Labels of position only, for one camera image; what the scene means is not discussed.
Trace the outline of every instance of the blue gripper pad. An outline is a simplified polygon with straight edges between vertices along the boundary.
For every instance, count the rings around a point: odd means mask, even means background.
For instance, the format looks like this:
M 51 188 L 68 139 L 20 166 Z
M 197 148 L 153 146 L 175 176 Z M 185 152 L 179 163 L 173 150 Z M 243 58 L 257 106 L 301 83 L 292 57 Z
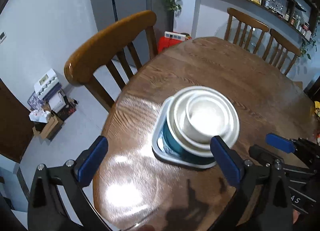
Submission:
M 211 138 L 210 150 L 230 186 L 239 188 L 244 176 L 243 160 L 236 151 L 230 150 L 220 136 Z
M 84 150 L 76 159 L 74 173 L 81 187 L 89 186 L 107 152 L 108 140 L 100 135 L 90 148 Z
M 293 142 L 276 134 L 267 134 L 266 143 L 286 153 L 294 153 L 296 151 Z

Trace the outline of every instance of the wooden chair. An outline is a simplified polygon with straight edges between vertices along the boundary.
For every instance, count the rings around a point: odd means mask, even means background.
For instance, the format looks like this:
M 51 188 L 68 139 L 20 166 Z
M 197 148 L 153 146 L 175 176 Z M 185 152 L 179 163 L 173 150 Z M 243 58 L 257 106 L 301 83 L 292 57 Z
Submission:
M 273 65 L 274 67 L 277 67 L 278 65 L 278 70 L 281 70 L 281 67 L 284 63 L 284 60 L 286 59 L 287 55 L 288 55 L 288 52 L 292 52 L 294 53 L 294 57 L 292 59 L 292 61 L 290 62 L 289 66 L 287 67 L 287 69 L 285 70 L 284 72 L 284 75 L 287 75 L 289 70 L 291 69 L 292 65 L 294 64 L 294 62 L 296 61 L 297 57 L 299 57 L 301 55 L 301 51 L 299 50 L 298 47 L 294 46 L 291 42 L 289 42 L 289 40 L 287 40 L 286 38 L 284 38 L 281 34 L 279 34 L 276 30 L 274 29 L 271 29 L 270 30 L 270 40 L 269 40 L 269 43 L 267 45 L 267 48 L 262 56 L 262 58 L 264 60 L 266 60 L 268 54 L 269 54 L 269 51 L 270 51 L 270 48 L 271 48 L 271 45 L 272 45 L 272 42 L 273 42 L 273 39 L 275 39 L 277 41 L 277 46 L 270 58 L 270 61 L 269 61 L 269 64 Z M 283 54 L 282 58 L 280 59 L 281 57 L 281 54 L 283 53 L 283 49 L 286 49 L 285 53 Z
M 244 49 L 245 50 L 248 50 L 248 46 L 249 46 L 249 43 L 250 43 L 250 40 L 251 40 L 251 37 L 252 37 L 253 28 L 258 28 L 258 29 L 262 30 L 261 35 L 259 37 L 259 40 L 257 42 L 257 45 L 256 45 L 256 47 L 255 47 L 255 49 L 253 51 L 253 53 L 255 54 L 259 49 L 259 46 L 261 44 L 261 41 L 263 39 L 264 34 L 266 32 L 269 32 L 269 27 L 266 24 L 254 19 L 254 18 L 248 16 L 247 14 L 242 13 L 242 12 L 236 10 L 236 9 L 228 8 L 227 12 L 229 14 L 229 19 L 228 19 L 227 30 L 226 30 L 226 33 L 224 35 L 224 39 L 226 41 L 229 40 L 232 17 L 235 17 L 237 20 L 239 20 L 239 24 L 238 24 L 238 28 L 237 28 L 237 31 L 236 31 L 236 35 L 235 35 L 235 38 L 233 40 L 234 44 L 237 44 L 237 42 L 239 40 L 241 24 L 244 23 L 245 26 L 244 26 L 244 29 L 243 29 L 243 32 L 242 32 L 242 35 L 241 35 L 241 38 L 240 38 L 240 42 L 239 42 L 239 46 L 240 47 L 242 47 L 242 45 L 244 43 L 244 38 L 245 38 L 245 34 L 247 32 L 247 27 L 248 26 L 251 27 L 249 35 L 248 35 L 247 40 L 246 40 L 245 45 L 244 45 Z
M 68 59 L 64 66 L 64 75 L 74 86 L 85 85 L 100 104 L 109 111 L 114 104 L 113 99 L 94 77 L 93 73 L 100 66 L 106 65 L 111 75 L 122 90 L 125 83 L 112 62 L 116 55 L 128 76 L 133 76 L 124 54 L 127 46 L 133 61 L 139 69 L 141 62 L 132 41 L 143 30 L 146 31 L 150 59 L 158 54 L 153 26 L 156 14 L 150 10 L 142 11 L 115 22 L 106 29 L 98 32 L 80 46 Z

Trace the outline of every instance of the screw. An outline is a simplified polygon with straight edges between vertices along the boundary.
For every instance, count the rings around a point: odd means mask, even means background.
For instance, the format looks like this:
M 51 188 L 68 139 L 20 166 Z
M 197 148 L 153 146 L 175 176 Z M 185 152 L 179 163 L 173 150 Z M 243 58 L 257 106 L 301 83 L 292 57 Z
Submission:
M 71 167 L 75 162 L 73 160 L 66 161 L 66 166 Z
M 274 164 L 274 167 L 277 169 L 277 170 L 280 170 L 282 168 L 281 164 L 280 163 L 275 163 Z
M 44 168 L 44 164 L 39 164 L 38 167 L 37 167 L 37 169 L 38 169 L 39 171 L 43 170 L 43 168 Z
M 244 165 L 251 166 L 253 162 L 251 160 L 244 160 Z

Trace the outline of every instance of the oval dining table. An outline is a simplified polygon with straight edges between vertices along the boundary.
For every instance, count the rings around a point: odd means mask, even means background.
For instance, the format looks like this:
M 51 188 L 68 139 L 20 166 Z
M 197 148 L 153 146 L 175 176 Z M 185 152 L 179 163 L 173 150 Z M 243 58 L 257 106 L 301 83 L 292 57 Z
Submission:
M 235 192 L 218 165 L 202 171 L 156 159 L 152 131 L 165 99 L 200 85 L 226 96 L 240 120 L 232 147 L 249 158 L 258 144 L 285 163 L 305 165 L 265 143 L 268 133 L 316 141 L 313 103 L 279 70 L 260 57 L 217 37 L 188 40 L 146 63 L 125 86 L 102 131 L 109 151 L 93 180 L 96 210 L 119 229 L 144 224 L 156 231 L 205 231 Z

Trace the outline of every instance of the brown door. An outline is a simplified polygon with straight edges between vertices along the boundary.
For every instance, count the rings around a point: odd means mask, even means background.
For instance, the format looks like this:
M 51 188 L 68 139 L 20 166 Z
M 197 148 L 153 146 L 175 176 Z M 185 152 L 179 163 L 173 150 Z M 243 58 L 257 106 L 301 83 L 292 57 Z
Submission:
M 0 79 L 0 154 L 18 163 L 33 135 L 29 113 Z

